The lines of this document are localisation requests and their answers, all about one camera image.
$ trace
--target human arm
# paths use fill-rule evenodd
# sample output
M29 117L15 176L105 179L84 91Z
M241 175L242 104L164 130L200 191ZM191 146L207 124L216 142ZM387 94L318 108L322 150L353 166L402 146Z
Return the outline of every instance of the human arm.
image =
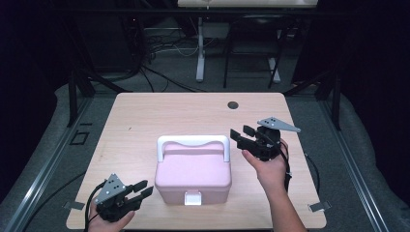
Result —
M94 201L90 205L90 223L88 225L89 232L118 232L122 230L135 215L135 211L129 211L125 216L115 222L103 220L97 213L97 205Z
M287 144L281 139L281 150L287 156ZM284 187L286 163L282 156L261 161L249 151L242 151L244 158L256 170L257 179L268 197L272 224L276 232L306 231Z

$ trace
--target pink storage box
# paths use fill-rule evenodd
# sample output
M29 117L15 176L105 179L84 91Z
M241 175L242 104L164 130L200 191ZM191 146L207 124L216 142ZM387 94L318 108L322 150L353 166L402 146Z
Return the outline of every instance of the pink storage box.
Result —
M177 205L220 204L232 185L229 140L223 135L175 135L158 139L155 186Z

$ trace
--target table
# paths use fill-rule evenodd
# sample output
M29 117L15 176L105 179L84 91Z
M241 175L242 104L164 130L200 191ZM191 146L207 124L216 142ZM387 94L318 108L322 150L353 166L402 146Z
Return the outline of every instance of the table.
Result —
M182 8L304 8L313 9L318 0L178 0ZM205 70L205 50L203 43L203 22L198 20L198 65L196 67L196 81L202 82ZM269 60L270 69L275 66L275 59ZM274 75L274 82L280 83L278 72Z
M239 107L231 109L229 102ZM274 116L293 125L285 98L279 93L127 93L117 96L75 199L85 203L91 191L116 173L125 185L155 183L157 140L161 135L218 134L243 125L256 128L257 120ZM323 212L311 212L319 202L298 134L283 131L289 144L289 197L307 228L326 225ZM126 227L147 230L219 230L272 228L268 199L254 169L230 139L232 187L225 204L170 206L154 189ZM84 212L71 210L67 226L84 226Z

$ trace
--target white handle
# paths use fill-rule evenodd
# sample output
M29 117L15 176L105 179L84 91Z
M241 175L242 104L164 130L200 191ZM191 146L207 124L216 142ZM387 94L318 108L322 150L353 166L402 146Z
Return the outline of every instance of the white handle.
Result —
M185 146L200 146L209 142L218 141L223 144L223 161L229 162L229 139L225 135L164 135L157 142L158 162L163 161L163 144L177 142Z

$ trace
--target forearm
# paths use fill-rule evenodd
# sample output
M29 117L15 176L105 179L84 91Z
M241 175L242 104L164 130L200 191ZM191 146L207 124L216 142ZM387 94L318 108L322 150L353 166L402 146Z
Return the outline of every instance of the forearm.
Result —
M272 224L275 232L306 232L305 226L285 190L283 192L268 194L268 200L271 207Z

